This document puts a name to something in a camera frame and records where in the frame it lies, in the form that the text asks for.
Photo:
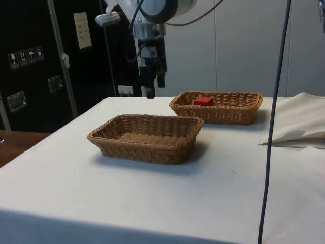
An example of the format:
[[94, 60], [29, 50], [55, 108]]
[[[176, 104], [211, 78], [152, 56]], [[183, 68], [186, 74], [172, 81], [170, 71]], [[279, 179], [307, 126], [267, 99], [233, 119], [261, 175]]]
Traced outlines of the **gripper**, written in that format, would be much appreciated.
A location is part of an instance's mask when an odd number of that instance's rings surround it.
[[145, 87], [146, 97], [155, 98], [154, 80], [155, 75], [151, 66], [148, 64], [157, 64], [157, 85], [158, 88], [165, 88], [165, 75], [167, 72], [165, 39], [141, 40], [138, 39], [140, 49], [141, 64], [139, 66], [140, 84]]

